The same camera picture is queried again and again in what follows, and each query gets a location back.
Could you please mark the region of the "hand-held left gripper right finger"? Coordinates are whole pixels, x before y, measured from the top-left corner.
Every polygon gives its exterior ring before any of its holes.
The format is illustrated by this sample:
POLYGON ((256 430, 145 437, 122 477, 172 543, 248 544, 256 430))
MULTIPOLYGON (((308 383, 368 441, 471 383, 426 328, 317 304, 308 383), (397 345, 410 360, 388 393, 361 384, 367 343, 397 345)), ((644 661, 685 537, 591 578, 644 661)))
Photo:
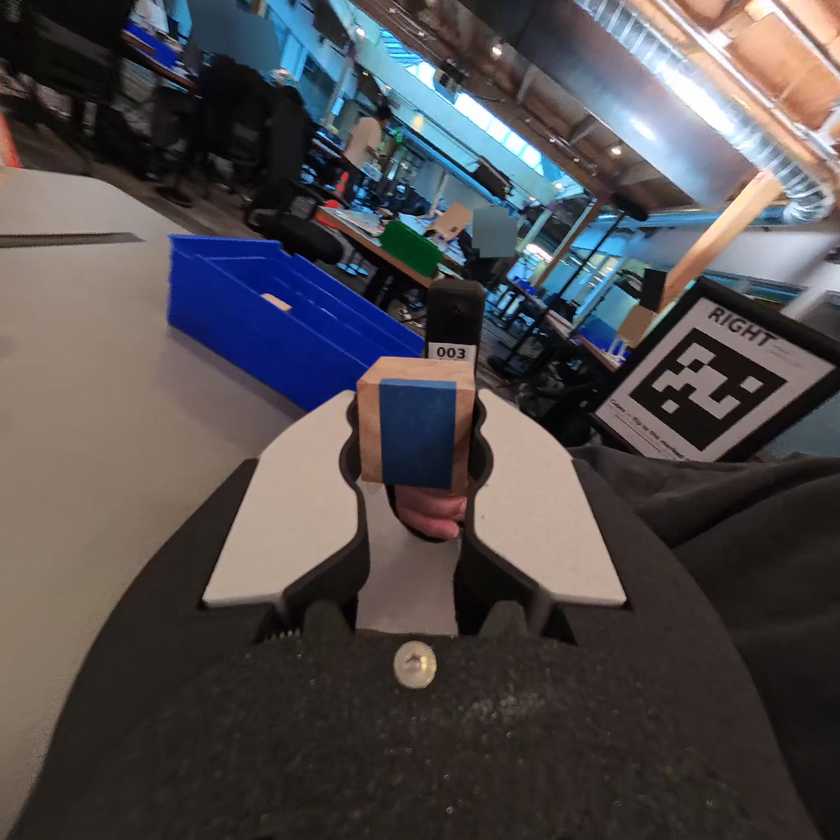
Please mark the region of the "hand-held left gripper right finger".
POLYGON ((623 609, 627 594, 572 454, 494 392, 476 396, 474 489, 455 569, 455 614, 476 634, 514 602, 532 634, 570 636, 563 609, 623 609))

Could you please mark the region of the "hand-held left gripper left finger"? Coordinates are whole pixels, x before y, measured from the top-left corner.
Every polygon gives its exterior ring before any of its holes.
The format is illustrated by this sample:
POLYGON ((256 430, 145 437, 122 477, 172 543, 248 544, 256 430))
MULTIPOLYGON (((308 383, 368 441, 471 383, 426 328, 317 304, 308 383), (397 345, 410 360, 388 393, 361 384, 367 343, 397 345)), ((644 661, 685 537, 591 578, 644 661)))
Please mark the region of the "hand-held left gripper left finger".
POLYGON ((354 604, 370 573, 352 391, 260 454, 203 593, 206 608, 270 606, 285 628, 315 602, 354 604))

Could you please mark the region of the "person's right hand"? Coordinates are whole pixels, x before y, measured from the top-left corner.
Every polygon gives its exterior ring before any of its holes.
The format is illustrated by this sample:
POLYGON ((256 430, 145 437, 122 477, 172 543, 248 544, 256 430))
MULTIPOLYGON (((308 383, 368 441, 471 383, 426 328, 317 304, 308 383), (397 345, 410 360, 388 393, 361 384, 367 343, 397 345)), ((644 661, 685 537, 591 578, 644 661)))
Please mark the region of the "person's right hand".
POLYGON ((442 543, 460 536, 467 496, 411 486, 387 486, 386 490, 396 518, 418 538, 442 543))

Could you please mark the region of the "grey desk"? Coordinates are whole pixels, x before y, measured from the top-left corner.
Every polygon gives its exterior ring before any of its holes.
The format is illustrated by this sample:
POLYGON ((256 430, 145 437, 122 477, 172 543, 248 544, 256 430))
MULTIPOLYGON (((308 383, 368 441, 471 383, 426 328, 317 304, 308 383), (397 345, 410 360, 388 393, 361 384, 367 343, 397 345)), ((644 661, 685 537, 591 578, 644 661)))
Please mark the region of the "grey desk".
POLYGON ((170 219, 2 167, 1 824, 151 556, 303 410, 167 321, 170 219))

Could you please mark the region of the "wide silver ventilation duct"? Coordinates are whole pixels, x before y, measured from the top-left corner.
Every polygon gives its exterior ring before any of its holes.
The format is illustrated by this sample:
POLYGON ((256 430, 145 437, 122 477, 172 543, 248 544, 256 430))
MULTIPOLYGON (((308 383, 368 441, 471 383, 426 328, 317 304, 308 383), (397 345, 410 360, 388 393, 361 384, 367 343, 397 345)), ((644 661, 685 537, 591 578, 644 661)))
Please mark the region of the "wide silver ventilation duct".
POLYGON ((787 198, 787 224, 815 224, 838 199, 838 162, 808 129, 782 115, 676 2, 576 5, 715 130, 787 198))

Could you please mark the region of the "dark rectangular ceiling duct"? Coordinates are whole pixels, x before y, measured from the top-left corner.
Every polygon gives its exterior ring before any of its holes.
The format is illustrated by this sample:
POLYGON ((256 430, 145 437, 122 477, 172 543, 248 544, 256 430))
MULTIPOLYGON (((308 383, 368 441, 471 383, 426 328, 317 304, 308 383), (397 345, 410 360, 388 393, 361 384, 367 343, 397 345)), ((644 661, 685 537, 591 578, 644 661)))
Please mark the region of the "dark rectangular ceiling duct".
POLYGON ((698 120, 677 96, 569 1, 470 1, 463 5, 522 58, 569 93, 696 203, 682 147, 698 120))

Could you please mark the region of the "green board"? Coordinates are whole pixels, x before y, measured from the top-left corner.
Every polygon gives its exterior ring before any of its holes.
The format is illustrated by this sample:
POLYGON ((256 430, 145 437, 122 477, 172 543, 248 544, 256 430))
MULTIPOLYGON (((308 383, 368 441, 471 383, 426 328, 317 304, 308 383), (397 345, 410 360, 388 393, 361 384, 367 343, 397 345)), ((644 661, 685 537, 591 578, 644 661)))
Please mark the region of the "green board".
POLYGON ((383 226, 378 237, 381 249, 422 277, 433 279, 443 258, 441 249, 399 219, 383 226))

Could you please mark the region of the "black office chair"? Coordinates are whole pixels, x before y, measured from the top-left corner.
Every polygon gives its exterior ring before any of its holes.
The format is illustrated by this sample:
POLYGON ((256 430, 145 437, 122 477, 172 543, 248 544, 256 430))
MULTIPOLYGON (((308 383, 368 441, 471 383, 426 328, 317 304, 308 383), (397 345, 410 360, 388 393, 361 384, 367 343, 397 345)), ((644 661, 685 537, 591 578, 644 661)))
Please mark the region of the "black office chair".
POLYGON ((245 213, 245 224, 261 237, 279 242, 291 256, 337 265, 343 242, 315 218, 329 196, 320 187, 301 180, 312 140, 312 121, 296 88, 276 88, 274 102, 267 174, 245 213))

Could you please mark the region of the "person's right forearm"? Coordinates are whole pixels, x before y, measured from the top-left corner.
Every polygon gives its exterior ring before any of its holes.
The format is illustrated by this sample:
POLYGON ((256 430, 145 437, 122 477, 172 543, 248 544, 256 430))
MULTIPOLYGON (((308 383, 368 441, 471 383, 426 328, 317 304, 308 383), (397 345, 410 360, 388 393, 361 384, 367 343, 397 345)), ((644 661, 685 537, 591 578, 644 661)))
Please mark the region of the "person's right forearm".
POLYGON ((702 464, 644 458, 604 446, 570 450, 672 549, 717 527, 749 536, 838 537, 838 458, 702 464))

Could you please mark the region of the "tan board on stand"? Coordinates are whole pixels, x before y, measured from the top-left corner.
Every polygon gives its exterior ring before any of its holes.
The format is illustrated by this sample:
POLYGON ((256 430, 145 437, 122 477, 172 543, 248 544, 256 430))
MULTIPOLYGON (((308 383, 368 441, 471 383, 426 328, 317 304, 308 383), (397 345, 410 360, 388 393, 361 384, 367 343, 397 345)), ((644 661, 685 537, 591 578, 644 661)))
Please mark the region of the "tan board on stand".
POLYGON ((451 243, 468 227, 474 211, 462 203, 453 203, 437 215, 426 226, 423 236, 434 241, 451 243))

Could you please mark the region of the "blue plastic bin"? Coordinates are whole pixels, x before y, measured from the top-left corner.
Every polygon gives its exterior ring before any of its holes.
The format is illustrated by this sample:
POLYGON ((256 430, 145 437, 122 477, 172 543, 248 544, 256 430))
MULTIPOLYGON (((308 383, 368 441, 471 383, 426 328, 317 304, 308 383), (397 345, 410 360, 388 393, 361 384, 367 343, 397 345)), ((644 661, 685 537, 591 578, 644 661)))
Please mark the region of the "blue plastic bin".
POLYGON ((423 354, 424 338, 277 242, 172 234, 170 244, 168 323, 301 409, 354 391, 382 356, 423 354))

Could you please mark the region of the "dark wooden table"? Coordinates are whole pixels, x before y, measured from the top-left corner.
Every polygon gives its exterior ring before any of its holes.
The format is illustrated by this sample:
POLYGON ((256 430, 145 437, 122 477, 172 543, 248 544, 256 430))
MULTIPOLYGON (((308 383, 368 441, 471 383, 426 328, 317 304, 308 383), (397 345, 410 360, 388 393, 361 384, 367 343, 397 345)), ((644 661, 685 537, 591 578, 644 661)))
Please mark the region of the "dark wooden table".
POLYGON ((348 211, 321 206, 315 213, 315 219, 334 228, 347 238, 352 247, 364 261, 373 266, 363 297, 381 309, 387 309, 395 299, 403 299, 409 289, 420 289, 425 295, 435 280, 442 277, 453 277, 457 280, 460 275, 443 265, 441 259, 435 278, 428 279, 414 270, 404 266, 394 257, 386 254, 379 243, 383 223, 373 214, 363 214, 362 221, 358 221, 348 211))

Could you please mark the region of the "black and white marker board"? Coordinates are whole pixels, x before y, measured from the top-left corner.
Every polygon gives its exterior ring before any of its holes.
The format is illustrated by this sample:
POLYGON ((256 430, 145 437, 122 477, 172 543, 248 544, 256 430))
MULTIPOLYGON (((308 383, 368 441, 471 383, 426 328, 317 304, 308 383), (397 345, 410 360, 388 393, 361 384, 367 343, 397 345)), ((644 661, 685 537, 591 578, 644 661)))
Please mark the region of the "black and white marker board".
POLYGON ((590 414, 650 459, 741 462, 838 393, 838 342, 699 278, 630 353, 590 414))

